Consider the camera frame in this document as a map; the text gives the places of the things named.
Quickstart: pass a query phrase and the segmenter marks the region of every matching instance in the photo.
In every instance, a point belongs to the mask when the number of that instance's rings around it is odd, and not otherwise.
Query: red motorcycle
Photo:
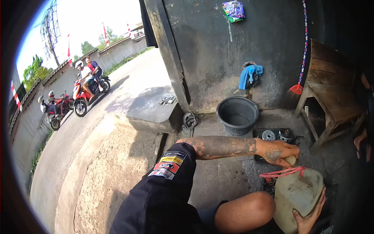
[[[81,84],[80,80],[75,82],[73,98],[74,98],[74,113],[78,117],[83,117],[86,115],[88,111],[88,106],[91,105],[98,97],[103,94],[106,94],[110,90],[110,79],[107,76],[100,77],[100,85],[103,88],[103,91],[100,91],[99,85],[94,81],[90,86],[89,89],[95,95],[91,101],[91,95],[86,92]]]
[[[49,123],[52,130],[57,131],[60,129],[61,121],[63,117],[73,108],[73,100],[66,93],[61,95],[62,99],[58,100],[55,104],[62,103],[62,113],[60,116],[56,117],[56,114],[51,111],[47,113],[47,122]]]

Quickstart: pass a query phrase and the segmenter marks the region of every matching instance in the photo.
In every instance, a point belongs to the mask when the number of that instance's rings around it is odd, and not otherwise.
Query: red and white flag
[[[18,109],[22,112],[22,105],[21,105],[21,102],[20,102],[19,99],[18,99],[18,96],[17,96],[16,90],[14,89],[13,81],[12,81],[12,92],[13,92],[14,100],[16,100],[16,103],[17,103],[17,105],[18,105]]]
[[[69,65],[72,67],[73,64],[72,64],[72,61],[71,61],[71,58],[70,58],[70,34],[68,34],[68,61],[69,61]]]
[[[107,38],[107,31],[105,30],[105,25],[104,25],[104,22],[102,23],[103,27],[104,27],[104,37],[105,37],[105,41],[107,43],[107,47],[109,46],[109,40]]]
[[[130,27],[129,27],[129,24],[127,24],[127,27],[129,28],[129,29],[128,29],[128,32],[129,32],[129,37],[131,37],[131,31],[130,31]]]

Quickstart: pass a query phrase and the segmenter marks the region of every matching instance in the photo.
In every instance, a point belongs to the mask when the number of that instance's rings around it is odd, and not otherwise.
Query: logo patch
[[[166,156],[168,156],[168,157],[177,156],[177,157],[179,157],[181,159],[185,159],[186,156],[187,156],[187,154],[185,154],[183,152],[180,152],[180,151],[166,151],[164,153],[164,157],[166,157]]]
[[[176,164],[180,166],[182,165],[183,160],[178,158],[177,156],[173,156],[173,157],[162,157],[160,159],[160,162],[175,162]]]
[[[156,166],[154,166],[153,170],[160,169],[160,168],[166,168],[175,174],[177,173],[179,169],[179,165],[176,164],[175,162],[159,162],[156,164]]]
[[[168,169],[157,169],[151,172],[148,176],[163,176],[165,179],[172,180],[174,178],[174,174],[171,173]]]

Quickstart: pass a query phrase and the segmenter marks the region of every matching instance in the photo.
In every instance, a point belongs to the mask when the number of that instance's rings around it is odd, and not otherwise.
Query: blue rag
[[[263,73],[261,65],[249,65],[242,70],[239,78],[239,89],[244,89],[247,84],[247,78],[249,75],[249,81],[253,82],[253,73],[256,72],[258,76],[261,76]]]

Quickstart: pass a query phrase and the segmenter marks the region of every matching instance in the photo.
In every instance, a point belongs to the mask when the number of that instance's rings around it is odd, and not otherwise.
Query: motorcycle tire
[[[70,102],[68,103],[68,108],[69,110],[74,110],[74,100],[70,100]]]
[[[78,113],[77,112],[77,108],[78,108],[78,105],[79,104],[82,104],[82,109],[84,108],[84,111],[83,111],[83,113],[81,114],[80,112]],[[88,110],[88,108],[87,108],[87,105],[86,105],[86,103],[84,102],[84,101],[76,101],[75,103],[74,103],[74,113],[75,113],[75,115],[76,116],[78,116],[78,117],[83,117],[83,116],[85,116],[86,115],[86,113],[87,113],[87,110]]]
[[[110,83],[109,83],[109,81],[107,81],[107,80],[102,80],[102,82],[104,83],[104,85],[106,86],[105,88],[103,87],[103,93],[107,93],[107,92],[109,92],[109,90],[110,90]]]
[[[52,130],[57,131],[61,127],[61,122],[60,120],[57,119],[57,120],[50,121],[49,125]]]

